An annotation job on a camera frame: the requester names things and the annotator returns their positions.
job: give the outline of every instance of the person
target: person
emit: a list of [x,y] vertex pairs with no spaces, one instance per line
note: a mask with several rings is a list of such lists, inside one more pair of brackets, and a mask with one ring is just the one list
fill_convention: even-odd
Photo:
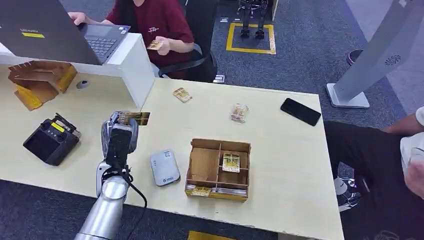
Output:
[[[146,47],[153,40],[161,41],[163,44],[158,50],[147,50],[150,61],[159,68],[187,62],[191,58],[189,52],[194,48],[194,38],[178,0],[116,0],[102,22],[89,18],[83,12],[68,14],[76,25],[101,23],[130,26],[130,32],[142,34]],[[175,79],[183,79],[184,75],[184,71],[168,74]]]
[[331,121],[324,128],[337,200],[349,191],[340,162],[371,183],[340,213],[345,240],[424,240],[424,107],[384,130]]

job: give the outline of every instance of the white power bank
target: white power bank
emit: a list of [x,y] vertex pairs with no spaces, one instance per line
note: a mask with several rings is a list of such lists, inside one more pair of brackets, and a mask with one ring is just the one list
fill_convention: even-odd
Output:
[[153,154],[150,157],[150,165],[156,185],[164,186],[180,180],[177,161],[170,149]]

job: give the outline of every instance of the black smartphone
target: black smartphone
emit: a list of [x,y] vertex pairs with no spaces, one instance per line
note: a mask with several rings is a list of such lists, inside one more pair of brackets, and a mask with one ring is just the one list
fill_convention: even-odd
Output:
[[303,122],[315,126],[320,120],[321,113],[291,99],[287,98],[280,109]]

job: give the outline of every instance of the light wooden tabletop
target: light wooden tabletop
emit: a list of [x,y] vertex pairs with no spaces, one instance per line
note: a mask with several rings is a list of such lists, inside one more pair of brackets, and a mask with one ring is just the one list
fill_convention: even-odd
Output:
[[[65,94],[29,112],[14,95],[8,74],[0,65],[0,178],[95,197],[96,168],[103,160],[101,124],[113,111],[136,109],[124,82],[78,74]],[[89,80],[90,86],[76,89],[80,80]],[[193,97],[187,103],[172,95],[180,87]],[[148,207],[278,233],[343,240],[322,119],[313,127],[282,112],[286,98],[321,111],[315,94],[156,79],[142,109],[151,112],[148,125],[139,128],[137,149],[128,156],[133,184],[147,197]],[[230,120],[237,103],[249,107],[246,123]],[[82,133],[80,144],[58,167],[22,147],[38,125],[56,112]],[[251,143],[246,202],[186,196],[193,138]],[[173,150],[181,181],[158,187],[150,156],[165,149]],[[132,189],[125,203],[144,204]]]

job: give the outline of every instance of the woman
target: woman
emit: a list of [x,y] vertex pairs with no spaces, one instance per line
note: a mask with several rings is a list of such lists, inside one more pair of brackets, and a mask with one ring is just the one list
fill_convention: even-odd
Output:
[[[163,42],[158,50],[147,50],[150,61],[159,68],[190,60],[194,38],[178,0],[117,0],[102,22],[92,20],[83,12],[68,14],[76,25],[131,26],[130,32],[141,33],[146,46],[153,40]],[[183,71],[168,75],[174,79],[184,78]]]

